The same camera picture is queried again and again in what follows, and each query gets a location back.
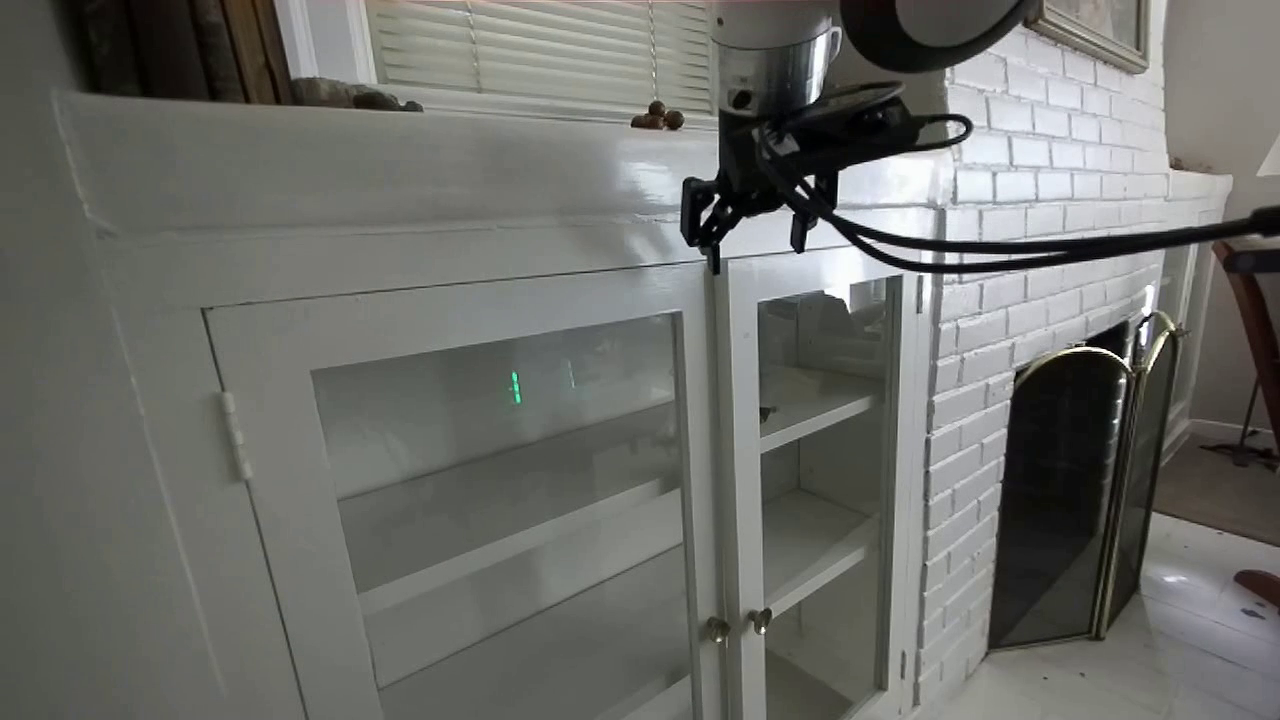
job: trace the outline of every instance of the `window blinds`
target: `window blinds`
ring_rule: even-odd
[[[368,0],[380,84],[713,113],[713,0]]]

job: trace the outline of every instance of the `white cabinet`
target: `white cabinet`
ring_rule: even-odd
[[[903,710],[921,599],[924,297],[858,250],[720,284],[740,720]]]
[[[858,250],[214,306],[307,716],[902,707],[915,306]]]
[[[703,273],[209,310],[314,720],[720,716]]]

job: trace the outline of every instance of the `cabinet door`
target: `cabinet door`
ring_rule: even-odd
[[[728,349],[743,720],[903,710],[921,605],[924,306],[858,250],[740,259]]]
[[[314,720],[718,720],[700,268],[209,310]]]

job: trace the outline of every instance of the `white painted brick wall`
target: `white painted brick wall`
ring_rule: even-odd
[[[1225,180],[1167,172],[1162,68],[1125,77],[1013,32],[949,71],[949,104],[978,118],[944,207],[957,239],[1206,225],[1225,210]],[[1131,320],[1158,280],[1162,257],[940,280],[915,664],[924,710],[989,652],[1017,369]]]

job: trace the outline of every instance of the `door knob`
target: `door knob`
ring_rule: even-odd
[[[767,635],[767,628],[771,628],[771,606],[747,610],[747,628],[751,628],[756,635]]]
[[[713,614],[713,619],[703,622],[703,639],[708,639],[708,645],[723,646],[728,635],[734,635],[734,622],[728,622],[723,614]]]

